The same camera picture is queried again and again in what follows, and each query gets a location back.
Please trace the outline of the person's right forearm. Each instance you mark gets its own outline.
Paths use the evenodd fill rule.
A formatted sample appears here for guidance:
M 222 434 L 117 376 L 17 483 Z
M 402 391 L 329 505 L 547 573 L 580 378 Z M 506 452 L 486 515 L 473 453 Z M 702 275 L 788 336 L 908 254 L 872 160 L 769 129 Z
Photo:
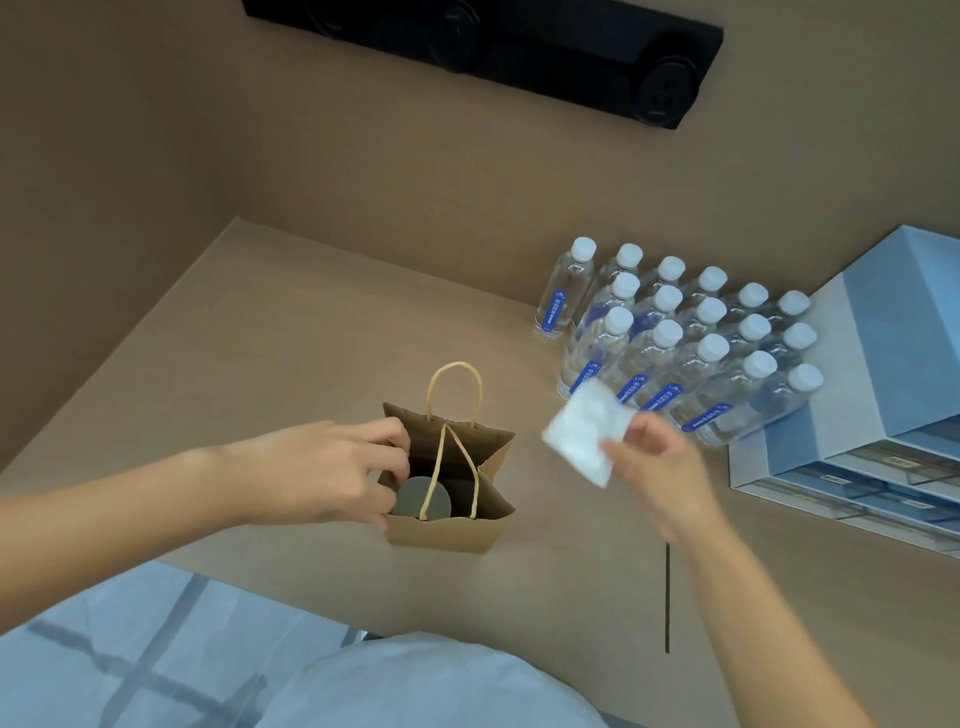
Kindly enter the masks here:
M 718 509 L 663 530 L 688 564 L 741 728 L 878 728 Z

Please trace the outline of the person's right hand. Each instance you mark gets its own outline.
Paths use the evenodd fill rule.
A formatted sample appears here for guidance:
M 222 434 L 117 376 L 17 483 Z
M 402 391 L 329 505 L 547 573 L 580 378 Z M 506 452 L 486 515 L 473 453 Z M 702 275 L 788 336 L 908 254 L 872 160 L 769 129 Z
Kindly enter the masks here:
M 668 543 L 692 548 L 719 539 L 729 529 L 729 522 L 715 496 L 700 451 L 676 432 L 678 454 L 668 459 L 666 467 L 645 480 L 626 482 L 636 493 L 657 535 Z

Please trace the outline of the person's white clothing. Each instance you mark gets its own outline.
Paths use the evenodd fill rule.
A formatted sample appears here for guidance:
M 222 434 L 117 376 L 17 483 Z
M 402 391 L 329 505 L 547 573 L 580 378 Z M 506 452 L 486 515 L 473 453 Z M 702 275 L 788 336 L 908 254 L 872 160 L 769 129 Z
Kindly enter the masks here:
M 572 687 L 482 644 L 414 633 L 298 671 L 256 728 L 608 728 Z

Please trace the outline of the person's left hand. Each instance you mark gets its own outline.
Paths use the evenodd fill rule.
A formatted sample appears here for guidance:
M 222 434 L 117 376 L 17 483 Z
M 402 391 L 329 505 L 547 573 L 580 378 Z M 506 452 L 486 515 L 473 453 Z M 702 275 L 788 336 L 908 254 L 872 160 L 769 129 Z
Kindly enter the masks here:
M 388 471 L 410 475 L 411 439 L 397 418 L 353 425 L 317 421 L 214 449 L 217 479 L 237 524 L 338 523 L 342 495 L 353 484 L 379 484 Z

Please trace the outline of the white napkin packet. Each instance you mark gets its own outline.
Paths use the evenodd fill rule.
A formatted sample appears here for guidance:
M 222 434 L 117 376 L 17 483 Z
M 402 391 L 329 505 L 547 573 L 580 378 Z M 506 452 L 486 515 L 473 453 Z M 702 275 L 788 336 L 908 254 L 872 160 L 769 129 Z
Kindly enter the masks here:
M 636 412 L 602 381 L 590 378 L 551 419 L 541 440 L 588 482 L 606 488 L 614 466 L 601 444 L 622 441 Z

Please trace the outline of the blue and white drawer box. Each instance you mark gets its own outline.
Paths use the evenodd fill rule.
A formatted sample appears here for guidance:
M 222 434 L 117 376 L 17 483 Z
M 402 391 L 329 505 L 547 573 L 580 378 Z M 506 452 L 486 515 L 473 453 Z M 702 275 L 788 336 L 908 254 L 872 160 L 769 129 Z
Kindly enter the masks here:
M 901 225 L 812 301 L 824 384 L 728 447 L 730 488 L 960 560 L 960 239 Z

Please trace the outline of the grey round can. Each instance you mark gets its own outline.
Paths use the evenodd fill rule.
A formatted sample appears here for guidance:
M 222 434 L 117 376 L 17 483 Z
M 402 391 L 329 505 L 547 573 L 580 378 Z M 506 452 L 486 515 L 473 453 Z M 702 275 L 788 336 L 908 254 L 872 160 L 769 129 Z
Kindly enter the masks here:
M 396 501 L 390 515 L 427 523 L 450 518 L 452 515 L 450 494 L 440 481 L 431 485 L 430 476 L 411 476 L 397 490 Z

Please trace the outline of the person's left forearm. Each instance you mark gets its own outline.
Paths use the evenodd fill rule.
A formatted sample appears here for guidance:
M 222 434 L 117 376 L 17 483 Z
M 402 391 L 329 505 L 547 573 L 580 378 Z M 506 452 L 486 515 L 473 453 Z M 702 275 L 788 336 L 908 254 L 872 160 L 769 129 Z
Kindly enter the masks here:
M 58 601 L 237 526 L 213 450 L 0 499 L 0 603 Z

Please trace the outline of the brown paper bag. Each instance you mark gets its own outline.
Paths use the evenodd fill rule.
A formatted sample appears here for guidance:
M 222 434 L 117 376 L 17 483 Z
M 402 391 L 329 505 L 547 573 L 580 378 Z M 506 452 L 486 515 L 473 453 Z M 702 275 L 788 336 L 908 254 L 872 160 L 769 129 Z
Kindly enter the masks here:
M 443 418 L 434 413 L 433 397 L 441 375 L 454 368 L 470 372 L 477 384 L 477 403 L 468 421 Z M 424 521 L 388 515 L 387 540 L 398 547 L 484 554 L 512 524 L 516 507 L 498 491 L 496 476 L 504 465 L 516 437 L 514 432 L 486 427 L 478 415 L 484 401 L 483 380 L 465 361 L 448 363 L 432 375 L 423 414 L 385 402 L 383 411 L 398 419 L 411 439 L 410 475 L 441 482 L 450 495 L 452 515 Z M 397 494 L 404 484 L 384 470 L 379 482 Z

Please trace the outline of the black socket panel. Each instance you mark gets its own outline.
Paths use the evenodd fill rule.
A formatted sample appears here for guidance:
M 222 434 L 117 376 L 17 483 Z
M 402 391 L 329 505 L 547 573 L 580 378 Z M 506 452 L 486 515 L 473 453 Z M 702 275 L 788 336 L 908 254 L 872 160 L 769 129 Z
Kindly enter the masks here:
M 241 0 L 246 15 L 675 130 L 722 28 L 623 0 Z

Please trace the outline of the group of clear water bottles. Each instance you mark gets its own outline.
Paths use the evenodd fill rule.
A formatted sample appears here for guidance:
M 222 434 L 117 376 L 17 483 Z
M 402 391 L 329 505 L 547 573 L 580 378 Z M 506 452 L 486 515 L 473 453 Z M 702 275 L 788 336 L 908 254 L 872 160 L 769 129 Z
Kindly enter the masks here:
M 613 409 L 669 411 L 701 386 L 721 387 L 719 403 L 683 429 L 701 428 L 759 391 L 763 379 L 787 374 L 817 341 L 803 319 L 811 299 L 789 290 L 771 299 L 765 286 L 745 284 L 720 297 L 727 273 L 707 266 L 683 281 L 686 262 L 667 255 L 641 271 L 636 244 L 623 244 L 597 266 L 594 239 L 579 236 L 551 271 L 534 317 L 534 332 L 567 337 L 557 380 L 568 400 L 586 383 L 606 387 Z

